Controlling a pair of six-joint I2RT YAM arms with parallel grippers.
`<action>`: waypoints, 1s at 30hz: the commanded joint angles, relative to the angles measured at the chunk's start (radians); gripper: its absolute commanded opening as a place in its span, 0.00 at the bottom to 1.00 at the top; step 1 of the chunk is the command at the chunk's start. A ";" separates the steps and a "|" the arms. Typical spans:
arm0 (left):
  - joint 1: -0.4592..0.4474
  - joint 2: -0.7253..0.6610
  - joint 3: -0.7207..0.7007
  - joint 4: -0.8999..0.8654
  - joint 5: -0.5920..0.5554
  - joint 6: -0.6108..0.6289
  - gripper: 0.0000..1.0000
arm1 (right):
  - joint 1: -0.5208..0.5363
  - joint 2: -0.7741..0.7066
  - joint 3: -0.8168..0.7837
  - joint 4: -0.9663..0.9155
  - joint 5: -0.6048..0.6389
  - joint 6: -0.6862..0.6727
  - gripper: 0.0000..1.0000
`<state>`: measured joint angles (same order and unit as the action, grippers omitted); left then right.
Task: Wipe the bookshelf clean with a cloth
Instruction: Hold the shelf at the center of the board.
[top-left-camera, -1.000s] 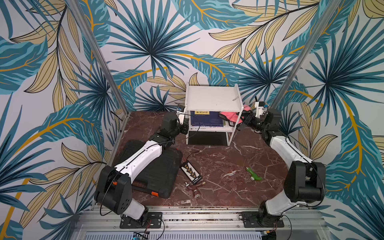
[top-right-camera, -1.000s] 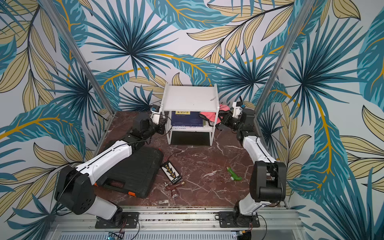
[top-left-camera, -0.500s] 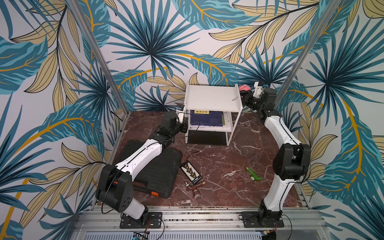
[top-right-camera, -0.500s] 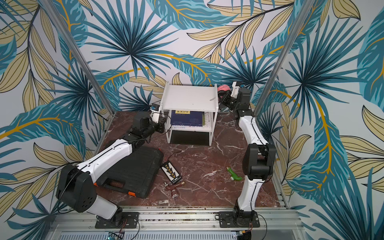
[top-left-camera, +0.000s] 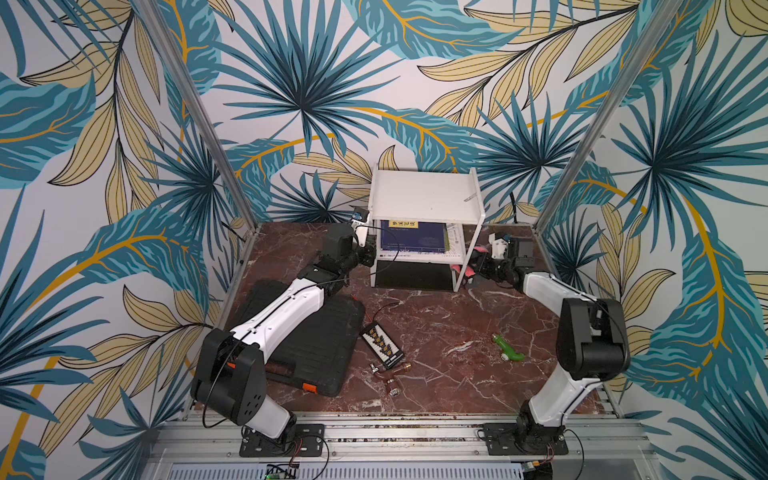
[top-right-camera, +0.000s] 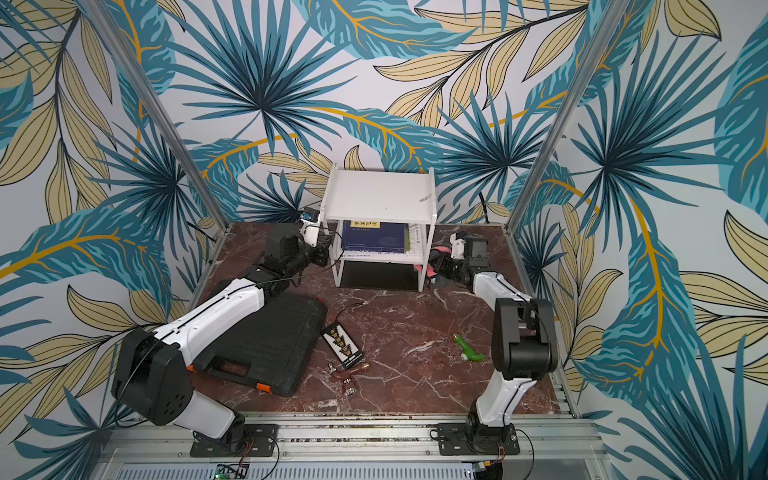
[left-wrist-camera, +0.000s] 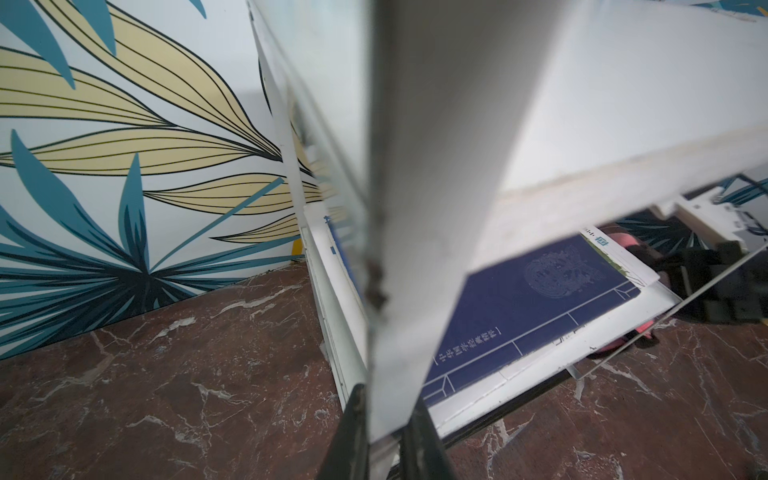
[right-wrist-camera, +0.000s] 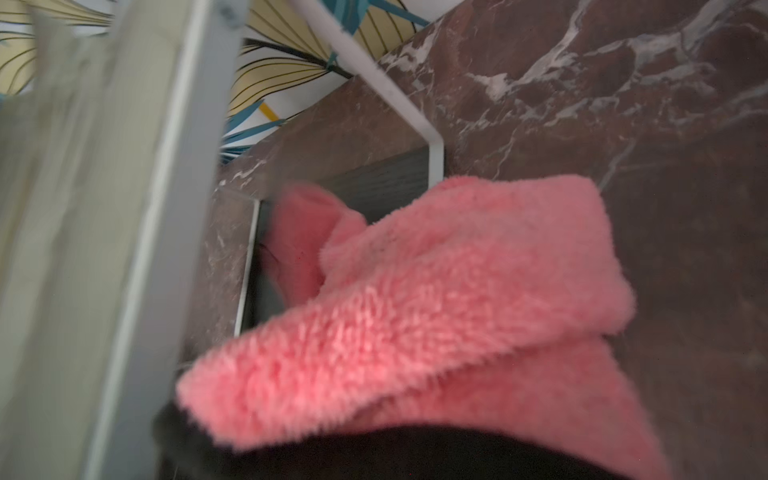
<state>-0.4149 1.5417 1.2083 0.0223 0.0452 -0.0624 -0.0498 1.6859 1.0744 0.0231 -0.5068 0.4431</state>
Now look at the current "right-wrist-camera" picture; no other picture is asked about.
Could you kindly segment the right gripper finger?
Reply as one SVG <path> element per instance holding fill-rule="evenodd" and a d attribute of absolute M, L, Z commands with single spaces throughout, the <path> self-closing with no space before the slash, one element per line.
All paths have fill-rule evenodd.
<path fill-rule="evenodd" d="M 156 415 L 162 453 L 190 479 L 616 479 L 618 473 L 504 435 L 436 425 L 312 437 L 237 452 L 174 403 Z"/>

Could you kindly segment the pink fluffy cloth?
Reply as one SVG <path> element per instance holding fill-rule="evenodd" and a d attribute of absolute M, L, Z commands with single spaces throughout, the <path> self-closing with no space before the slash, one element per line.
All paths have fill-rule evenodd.
<path fill-rule="evenodd" d="M 667 479 L 608 337 L 635 297 L 596 185 L 453 177 L 375 223 L 314 185 L 274 204 L 284 311 L 199 358 L 174 403 L 237 452 L 409 425 Z"/>

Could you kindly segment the white two-tier bookshelf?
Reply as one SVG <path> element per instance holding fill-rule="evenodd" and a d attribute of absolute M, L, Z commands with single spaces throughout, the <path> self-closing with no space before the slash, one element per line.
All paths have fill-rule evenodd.
<path fill-rule="evenodd" d="M 1 475 L 152 479 L 247 1 L 1 5 Z"/>

